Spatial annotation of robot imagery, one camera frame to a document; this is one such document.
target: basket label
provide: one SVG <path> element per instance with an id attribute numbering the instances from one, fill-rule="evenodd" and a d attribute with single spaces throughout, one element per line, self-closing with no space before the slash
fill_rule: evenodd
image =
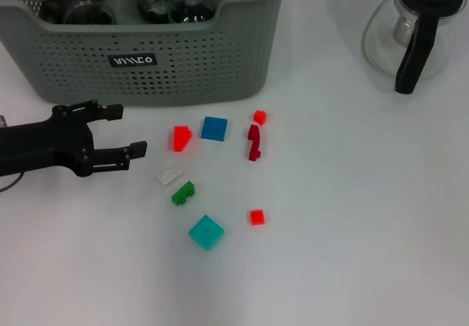
<path id="1" fill-rule="evenodd" d="M 134 53 L 131 55 L 108 55 L 112 67 L 143 67 L 158 64 L 154 53 Z"/>

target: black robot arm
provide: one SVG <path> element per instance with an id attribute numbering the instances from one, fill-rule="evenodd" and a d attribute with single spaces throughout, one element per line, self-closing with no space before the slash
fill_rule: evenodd
<path id="1" fill-rule="evenodd" d="M 67 167 L 77 176 L 128 170 L 130 161 L 143 158 L 146 141 L 118 149 L 96 150 L 87 123 L 121 119 L 122 105 L 102 107 L 96 100 L 52 108 L 44 122 L 0 127 L 0 177 L 51 166 Z"/>

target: gray plastic basket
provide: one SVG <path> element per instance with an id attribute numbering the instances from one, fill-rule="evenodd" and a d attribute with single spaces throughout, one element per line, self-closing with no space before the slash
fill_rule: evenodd
<path id="1" fill-rule="evenodd" d="M 43 0 L 0 0 L 0 39 L 41 97 L 125 105 L 239 100 L 264 85 L 281 0 L 221 0 L 197 24 L 142 24 L 133 0 L 108 0 L 116 26 L 53 25 Z M 154 53 L 157 65 L 115 68 L 109 56 Z"/>

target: cable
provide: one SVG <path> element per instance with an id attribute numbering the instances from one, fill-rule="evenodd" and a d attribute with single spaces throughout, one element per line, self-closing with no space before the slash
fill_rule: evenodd
<path id="1" fill-rule="evenodd" d="M 21 181 L 21 179 L 23 178 L 23 176 L 24 176 L 24 172 L 21 173 L 21 174 L 18 176 L 18 178 L 15 179 L 15 181 L 14 181 L 11 185 L 8 185 L 7 187 L 0 189 L 0 193 L 6 192 L 7 190 L 12 189 L 13 187 L 15 187 L 15 186 Z"/>

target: white block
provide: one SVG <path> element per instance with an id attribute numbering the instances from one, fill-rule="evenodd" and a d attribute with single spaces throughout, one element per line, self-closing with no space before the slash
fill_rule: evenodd
<path id="1" fill-rule="evenodd" d="M 179 166 L 168 167 L 161 175 L 159 175 L 158 181 L 160 181 L 163 187 L 168 187 L 171 183 L 176 181 L 179 177 L 184 174 L 184 171 Z"/>

